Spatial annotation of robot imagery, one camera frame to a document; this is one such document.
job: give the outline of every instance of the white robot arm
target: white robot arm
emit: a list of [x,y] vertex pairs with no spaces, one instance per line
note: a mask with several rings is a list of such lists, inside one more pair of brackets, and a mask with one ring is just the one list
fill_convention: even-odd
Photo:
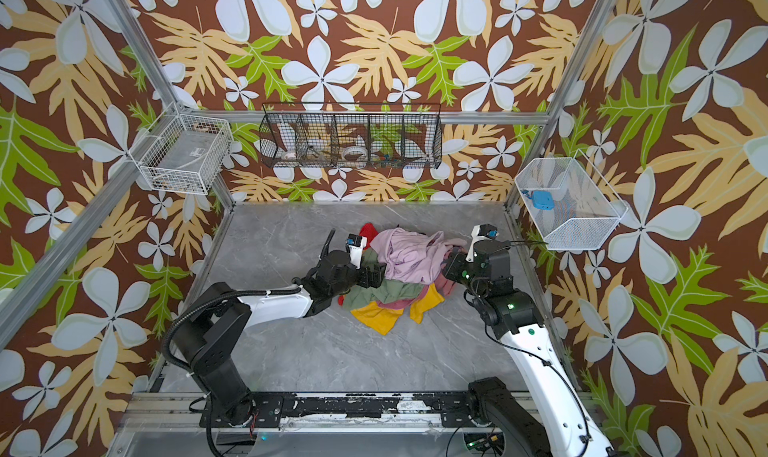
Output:
[[[467,254],[454,251],[443,273],[447,279],[464,283],[472,305],[486,324],[486,334],[504,346],[512,357],[542,417],[539,424],[514,402],[497,379],[470,384],[469,408],[477,421],[490,422],[512,433],[506,439],[504,457],[510,455],[552,455],[554,457],[606,457],[621,455],[596,426],[564,377],[561,363],[552,350],[549,332],[532,299],[512,287],[509,276],[509,242],[495,241],[495,228],[477,226]],[[229,424],[248,420],[253,393],[245,386],[232,364],[230,353],[243,329],[276,319],[315,315],[330,300],[354,283],[378,287],[383,269],[360,267],[365,241],[350,235],[347,251],[328,252],[306,277],[295,279],[284,289],[235,291],[223,283],[211,286],[197,305],[173,322],[163,342],[163,354],[171,363],[187,369],[201,388],[211,395],[210,411],[217,407]],[[488,333],[491,329],[495,338]],[[184,362],[170,352],[178,346]],[[210,442],[216,455],[215,446]]]

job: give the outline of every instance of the brown wall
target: brown wall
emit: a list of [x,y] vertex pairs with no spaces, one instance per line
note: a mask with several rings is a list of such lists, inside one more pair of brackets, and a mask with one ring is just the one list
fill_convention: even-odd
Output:
[[[615,14],[613,45],[600,44],[565,109],[577,125],[548,154],[594,159],[602,145],[600,169],[640,225],[625,218],[600,251],[539,249],[539,275],[621,449],[768,455],[768,0],[619,0]],[[650,16],[656,33],[632,44],[641,18],[625,14]],[[623,68],[622,46],[634,47]],[[692,67],[716,63],[714,90],[685,88],[705,74]]]
[[[282,37],[280,29],[285,27],[276,16],[279,12],[268,13],[263,22],[251,0],[130,1],[140,13],[139,22],[155,52],[168,66],[179,96],[191,106],[245,110],[260,108],[264,102],[324,98],[332,102],[371,102],[377,104],[377,110],[379,105],[397,109],[399,106],[390,101],[402,104],[402,97],[389,96],[397,93],[394,79],[408,86],[411,78],[416,79],[416,84],[408,92],[418,96],[408,96],[414,102],[429,103],[432,111],[438,103],[444,111],[499,111],[512,108],[515,102],[514,108],[534,112],[545,110],[546,100],[560,82],[595,0],[560,0],[557,5],[557,0],[549,0],[552,3],[546,9],[546,0],[530,0],[521,9],[520,15],[527,19],[519,20],[517,32],[512,28],[514,18],[504,22],[504,16],[512,11],[502,6],[502,0],[466,0],[467,16],[485,13],[487,17],[485,25],[476,32],[469,24],[461,29],[457,26],[456,0],[450,0],[444,26],[438,33],[429,33],[428,23],[424,28],[415,27],[415,15],[425,0],[357,0],[356,6],[348,4],[346,8],[342,4],[345,0],[326,0],[320,12],[328,18],[324,20],[327,34],[319,28],[317,20],[311,25],[306,22],[307,27],[300,23],[302,16],[311,15],[312,0],[302,0],[308,9],[303,9],[297,0],[265,0],[279,2],[281,12],[287,12],[291,34]],[[510,1],[505,0],[504,6],[513,9]],[[433,17],[443,14],[437,8],[424,12]],[[500,27],[495,26],[498,19],[502,19]],[[496,50],[490,52],[497,43]],[[323,46],[327,46],[325,51],[321,51]],[[346,76],[337,78],[334,84],[344,98],[334,98],[329,90],[323,91],[324,97],[312,94],[314,81],[297,83],[303,74],[296,69],[314,72],[310,54],[317,56],[315,62],[324,62],[323,57],[328,61],[326,74],[336,69],[334,72]],[[500,68],[498,72],[507,72],[509,77],[508,84],[494,83],[498,98],[490,90],[485,97],[476,92],[488,80],[489,54],[494,66]],[[464,80],[455,77],[455,70],[462,64]],[[244,79],[244,86],[239,78]],[[238,94],[235,84],[245,90],[244,95]],[[476,98],[466,98],[470,93]],[[236,126],[236,156],[229,164],[231,171],[224,173],[235,198],[249,202],[312,201],[341,196],[368,202],[379,201],[382,195],[385,200],[429,201],[436,194],[435,199],[447,199],[455,198],[457,193],[474,200],[503,201],[535,130],[449,126],[445,139],[464,142],[444,146],[446,165],[432,174],[404,174],[398,169],[373,168],[274,172],[260,163],[262,156],[254,145],[259,138],[256,129],[254,124]],[[521,142],[523,147],[513,145],[515,142]],[[509,167],[504,162],[494,165],[492,161],[498,153],[495,149],[502,145]],[[464,168],[462,172],[461,165],[472,167],[473,171],[468,174]]]
[[[99,0],[0,1],[8,11],[0,15],[0,296],[8,299],[160,106]],[[78,17],[62,30],[82,2],[99,29],[85,42]],[[75,45],[58,49],[57,32]],[[220,220],[215,198],[165,195],[167,217],[152,198],[138,185],[125,194],[0,353],[0,454],[102,455],[131,390],[146,386],[158,339]],[[160,234],[174,229],[164,247],[174,256],[163,253],[159,271],[148,248],[149,257],[140,252],[154,243],[153,224]],[[47,443],[55,429],[59,440]]]

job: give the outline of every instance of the wire basket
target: wire basket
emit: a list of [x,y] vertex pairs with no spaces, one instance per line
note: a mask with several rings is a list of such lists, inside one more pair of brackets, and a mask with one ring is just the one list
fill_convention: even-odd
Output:
[[207,194],[233,141],[224,119],[179,114],[150,135],[137,165],[155,191]]
[[442,160],[439,106],[437,112],[373,112],[367,104],[356,104],[362,110],[350,112],[333,110],[338,104],[325,106],[329,110],[299,111],[265,104],[259,129],[263,163],[271,168],[437,168]]
[[[577,158],[570,157],[536,158],[514,178],[550,251],[598,250],[628,211],[597,167],[586,160],[594,169],[594,180]],[[600,190],[596,182],[600,179],[616,196],[613,204]],[[545,203],[537,202],[537,197]]]

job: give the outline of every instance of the yellow cloth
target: yellow cloth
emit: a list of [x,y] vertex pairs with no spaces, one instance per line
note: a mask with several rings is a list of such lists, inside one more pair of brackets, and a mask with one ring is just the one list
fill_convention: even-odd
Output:
[[429,309],[434,309],[442,302],[445,302],[445,299],[435,289],[435,284],[430,283],[424,298],[411,304],[411,319],[416,323],[421,323],[424,319],[424,313]]
[[362,309],[354,309],[352,315],[382,336],[386,336],[402,316],[402,309],[382,309],[374,300]]
[[[445,299],[440,295],[437,289],[435,289],[435,284],[430,284],[424,298],[411,304],[411,319],[420,324],[422,320],[424,320],[424,313],[427,310],[434,309],[444,301]],[[400,316],[402,316],[402,313],[403,309],[382,309],[375,300],[362,309],[354,309],[352,311],[352,315],[355,316],[356,319],[371,329],[374,329],[382,336],[386,336],[389,331],[395,327],[395,324]]]

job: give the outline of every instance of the blue toy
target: blue toy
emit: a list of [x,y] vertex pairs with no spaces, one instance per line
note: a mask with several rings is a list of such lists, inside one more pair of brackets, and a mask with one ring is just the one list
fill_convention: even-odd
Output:
[[552,194],[546,191],[522,191],[522,194],[533,201],[533,207],[541,211],[551,211],[554,209],[554,200]]

